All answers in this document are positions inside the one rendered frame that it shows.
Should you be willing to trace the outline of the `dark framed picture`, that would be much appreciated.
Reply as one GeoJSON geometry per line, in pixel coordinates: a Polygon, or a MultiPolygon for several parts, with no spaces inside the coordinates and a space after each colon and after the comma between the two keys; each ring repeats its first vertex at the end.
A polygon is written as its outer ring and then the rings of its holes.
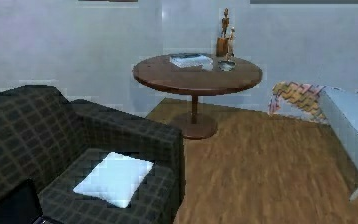
{"type": "Polygon", "coordinates": [[[138,3],[140,0],[77,0],[79,2],[138,3]]]}

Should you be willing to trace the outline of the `black laptop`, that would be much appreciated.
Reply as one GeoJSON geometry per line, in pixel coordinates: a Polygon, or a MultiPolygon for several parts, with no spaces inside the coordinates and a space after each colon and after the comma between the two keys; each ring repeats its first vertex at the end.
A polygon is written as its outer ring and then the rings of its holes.
{"type": "Polygon", "coordinates": [[[0,199],[0,224],[58,224],[43,214],[35,185],[26,179],[0,199]]]}

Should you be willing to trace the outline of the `round brown pedestal table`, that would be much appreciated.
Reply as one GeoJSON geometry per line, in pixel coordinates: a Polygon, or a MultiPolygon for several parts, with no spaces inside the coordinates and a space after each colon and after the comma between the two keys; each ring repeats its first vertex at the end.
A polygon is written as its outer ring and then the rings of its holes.
{"type": "Polygon", "coordinates": [[[180,68],[170,62],[171,55],[160,55],[145,59],[133,67],[133,77],[140,84],[151,89],[191,97],[191,111],[177,115],[170,125],[179,128],[187,139],[206,139],[217,132],[217,122],[206,114],[198,112],[200,96],[218,96],[251,89],[262,81],[263,72],[259,66],[235,58],[235,67],[223,71],[221,57],[211,55],[211,70],[201,66],[180,68]]]}

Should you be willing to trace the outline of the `brown wooden figurine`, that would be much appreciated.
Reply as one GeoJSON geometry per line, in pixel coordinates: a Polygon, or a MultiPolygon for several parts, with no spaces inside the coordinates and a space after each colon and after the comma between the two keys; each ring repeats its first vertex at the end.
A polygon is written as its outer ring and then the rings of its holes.
{"type": "Polygon", "coordinates": [[[224,9],[224,17],[221,20],[221,34],[217,38],[217,45],[216,45],[216,56],[223,57],[227,54],[227,44],[228,40],[226,37],[227,28],[229,26],[229,9],[224,9]]]}

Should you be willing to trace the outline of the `zigzag patterned blanket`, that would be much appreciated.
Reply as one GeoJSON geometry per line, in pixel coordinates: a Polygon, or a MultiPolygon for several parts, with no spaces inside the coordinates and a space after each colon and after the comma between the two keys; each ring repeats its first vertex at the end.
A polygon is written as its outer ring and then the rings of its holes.
{"type": "Polygon", "coordinates": [[[311,116],[312,121],[326,120],[318,104],[320,93],[325,89],[323,85],[313,85],[297,82],[278,82],[272,88],[272,96],[268,104],[268,114],[274,115],[280,108],[283,100],[311,116]]]}

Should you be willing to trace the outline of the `small pale figurine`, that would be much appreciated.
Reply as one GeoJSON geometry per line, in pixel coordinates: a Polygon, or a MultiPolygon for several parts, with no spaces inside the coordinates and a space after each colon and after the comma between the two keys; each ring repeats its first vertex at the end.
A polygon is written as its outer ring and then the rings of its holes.
{"type": "Polygon", "coordinates": [[[231,27],[230,35],[228,37],[228,49],[227,49],[227,58],[230,60],[231,57],[234,57],[234,40],[235,40],[235,28],[231,27]]]}

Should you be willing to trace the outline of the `small glass bowl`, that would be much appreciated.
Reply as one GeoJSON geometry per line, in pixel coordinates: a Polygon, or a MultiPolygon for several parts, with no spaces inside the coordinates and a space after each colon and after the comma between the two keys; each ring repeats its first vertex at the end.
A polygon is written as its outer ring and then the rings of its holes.
{"type": "Polygon", "coordinates": [[[221,71],[232,71],[235,68],[236,63],[231,60],[221,60],[218,62],[218,66],[221,71]]]}

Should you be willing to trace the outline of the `pale blue sofa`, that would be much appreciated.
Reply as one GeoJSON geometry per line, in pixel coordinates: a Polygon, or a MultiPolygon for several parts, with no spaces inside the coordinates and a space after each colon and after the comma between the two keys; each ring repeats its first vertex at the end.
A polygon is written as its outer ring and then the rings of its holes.
{"type": "MultiPolygon", "coordinates": [[[[358,93],[325,87],[320,93],[318,103],[358,171],[358,93]]],[[[358,187],[349,200],[354,201],[357,197],[358,187]]]]}

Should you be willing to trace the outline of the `white pillow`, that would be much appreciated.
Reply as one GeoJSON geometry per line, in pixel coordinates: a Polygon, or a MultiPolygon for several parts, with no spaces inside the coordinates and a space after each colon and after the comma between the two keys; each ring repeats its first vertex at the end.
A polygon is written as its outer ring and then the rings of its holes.
{"type": "Polygon", "coordinates": [[[126,208],[153,165],[147,160],[111,152],[73,188],[73,192],[126,208]]]}

